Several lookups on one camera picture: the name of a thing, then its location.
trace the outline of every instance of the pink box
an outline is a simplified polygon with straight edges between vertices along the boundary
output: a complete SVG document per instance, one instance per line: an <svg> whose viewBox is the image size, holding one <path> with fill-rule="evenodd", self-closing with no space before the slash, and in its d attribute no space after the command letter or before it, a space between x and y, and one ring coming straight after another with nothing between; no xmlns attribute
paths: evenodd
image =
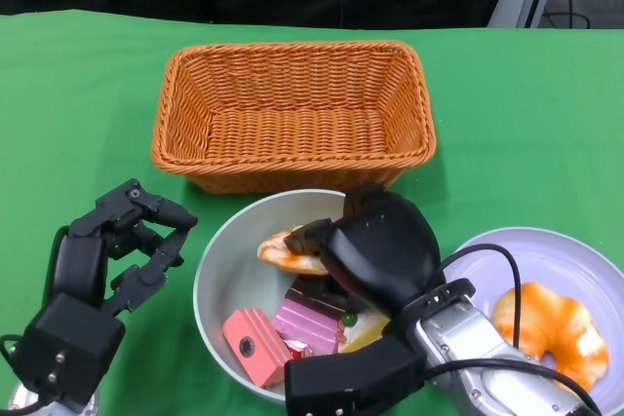
<svg viewBox="0 0 624 416"><path fill-rule="evenodd" d="M261 309L238 309L225 322L223 335L254 384L284 381L284 365L293 356Z"/></svg>

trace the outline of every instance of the green ball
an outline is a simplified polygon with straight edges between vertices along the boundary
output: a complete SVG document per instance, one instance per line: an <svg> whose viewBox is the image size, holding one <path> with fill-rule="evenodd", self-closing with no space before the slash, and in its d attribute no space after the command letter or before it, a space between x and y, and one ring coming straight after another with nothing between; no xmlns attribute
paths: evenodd
<svg viewBox="0 0 624 416"><path fill-rule="evenodd" d="M342 316L342 324L344 326L353 326L358 322L358 315L347 312Z"/></svg>

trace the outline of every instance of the pink cake slice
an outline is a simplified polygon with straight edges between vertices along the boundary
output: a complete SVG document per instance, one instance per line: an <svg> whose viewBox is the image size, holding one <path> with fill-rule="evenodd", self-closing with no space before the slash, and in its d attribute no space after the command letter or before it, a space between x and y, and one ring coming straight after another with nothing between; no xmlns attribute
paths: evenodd
<svg viewBox="0 0 624 416"><path fill-rule="evenodd" d="M254 384L269 387L284 381L284 365L293 356L261 309L234 312L223 335Z"/></svg>
<svg viewBox="0 0 624 416"><path fill-rule="evenodd" d="M284 299L273 326L285 340L302 341L314 356L332 355L337 351L338 321L290 299Z"/></svg>

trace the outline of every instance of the orange croissant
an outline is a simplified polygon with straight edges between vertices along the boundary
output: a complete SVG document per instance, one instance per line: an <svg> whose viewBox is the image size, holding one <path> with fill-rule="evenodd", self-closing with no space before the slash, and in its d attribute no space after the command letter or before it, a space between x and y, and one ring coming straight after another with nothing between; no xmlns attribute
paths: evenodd
<svg viewBox="0 0 624 416"><path fill-rule="evenodd" d="M513 340L514 288L503 294L492 315L494 326ZM592 388L608 368L608 349L585 306L540 283L522 285L520 349L536 359L545 352L555 358L556 369L583 389Z"/></svg>

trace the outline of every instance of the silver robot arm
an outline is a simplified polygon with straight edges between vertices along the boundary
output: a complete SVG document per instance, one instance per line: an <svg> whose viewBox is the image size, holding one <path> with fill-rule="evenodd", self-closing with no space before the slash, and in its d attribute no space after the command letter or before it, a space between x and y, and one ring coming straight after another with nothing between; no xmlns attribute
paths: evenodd
<svg viewBox="0 0 624 416"><path fill-rule="evenodd" d="M415 326L416 339L434 367L461 359L515 359L536 363L508 344L468 297ZM565 416L585 411L583 401L553 380L507 369L466 368L432 383L463 416Z"/></svg>

